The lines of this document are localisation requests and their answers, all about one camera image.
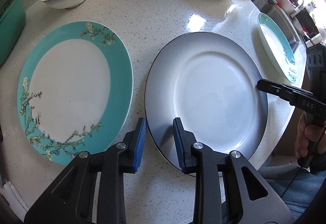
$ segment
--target countertop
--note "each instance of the countertop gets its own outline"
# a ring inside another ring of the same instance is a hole
[[[285,82],[261,44],[258,9],[250,0],[87,0],[75,10],[51,9],[37,0],[23,0],[26,26],[0,68],[0,125],[10,181],[31,206],[64,168],[42,157],[26,140],[17,114],[17,85],[26,58],[40,39],[60,25],[95,21],[114,30],[126,45],[134,72],[134,93],[127,121],[115,142],[132,131],[144,117],[144,86],[148,70],[162,47],[191,31],[209,31],[239,44],[253,59],[263,78]],[[196,17],[205,20],[198,26]],[[301,87],[305,47],[295,52]],[[250,162],[258,169],[282,136],[294,107],[268,95],[268,121],[263,139]],[[192,219],[195,178],[183,175],[161,156],[150,135],[146,137],[141,167],[124,176],[128,223],[187,223]]]

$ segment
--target blossom branch pattern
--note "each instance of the blossom branch pattern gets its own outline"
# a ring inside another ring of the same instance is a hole
[[[115,38],[114,35],[115,33],[105,33],[105,30],[109,30],[107,27],[103,27],[101,29],[98,29],[96,27],[94,27],[90,22],[86,23],[86,31],[85,32],[81,32],[81,36],[85,36],[87,34],[89,34],[89,37],[91,38],[91,40],[95,39],[96,35],[100,35],[101,37],[103,37],[104,39],[101,41],[101,45],[105,46],[107,45],[111,45],[115,43]]]
[[[33,118],[32,112],[33,109],[35,108],[34,106],[30,105],[30,100],[33,98],[41,98],[41,95],[43,94],[42,91],[39,93],[30,93],[28,91],[28,83],[30,80],[28,80],[27,77],[24,77],[23,79],[23,92],[20,98],[21,101],[21,110],[19,111],[22,116],[24,116],[24,125],[25,125],[25,135],[28,137],[30,134],[35,132],[35,129],[38,129],[40,127],[40,118],[41,118],[41,113],[38,112],[37,116]],[[94,131],[99,131],[99,128],[101,126],[101,122],[98,122],[96,125],[92,124],[91,129],[89,132],[86,131],[86,126],[83,127],[83,130],[81,133],[79,133],[77,130],[75,130],[69,137],[66,139],[65,142],[57,142],[53,139],[50,138],[50,135],[46,135],[45,131],[42,132],[42,135],[37,135],[37,136],[30,136],[28,139],[29,142],[32,145],[40,146],[42,150],[45,151],[43,156],[45,156],[47,159],[50,161],[52,160],[52,155],[59,155],[60,151],[64,151],[66,154],[70,155],[72,158],[74,158],[77,154],[78,151],[76,151],[76,146],[84,144],[84,140],[80,139],[77,141],[70,141],[73,137],[84,137],[84,136],[89,136],[92,137],[92,133]]]

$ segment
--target white plate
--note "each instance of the white plate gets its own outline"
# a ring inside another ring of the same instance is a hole
[[[258,91],[261,75],[236,43],[215,33],[177,37],[158,54],[145,88],[150,133],[162,155],[179,168],[172,121],[213,150],[236,149],[250,158],[267,122],[267,95]]]

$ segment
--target metal screw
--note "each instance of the metal screw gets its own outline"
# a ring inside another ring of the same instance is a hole
[[[200,143],[200,142],[195,142],[195,143],[194,143],[194,148],[196,148],[196,149],[201,149],[201,148],[203,148],[203,144]]]
[[[235,158],[239,158],[241,156],[241,153],[237,150],[234,150],[233,152],[231,152],[231,155]]]
[[[87,158],[88,157],[88,152],[87,151],[82,151],[78,154],[79,158]]]
[[[124,149],[127,145],[124,142],[119,142],[116,144],[116,147],[118,149]]]

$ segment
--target floral plate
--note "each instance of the floral plate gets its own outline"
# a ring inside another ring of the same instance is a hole
[[[132,98],[130,57],[108,27],[63,25],[31,51],[19,79],[17,108],[26,138],[47,159],[67,165],[79,152],[106,150]]]
[[[258,14],[259,37],[275,69],[291,83],[298,77],[294,54],[278,25],[263,13]]]

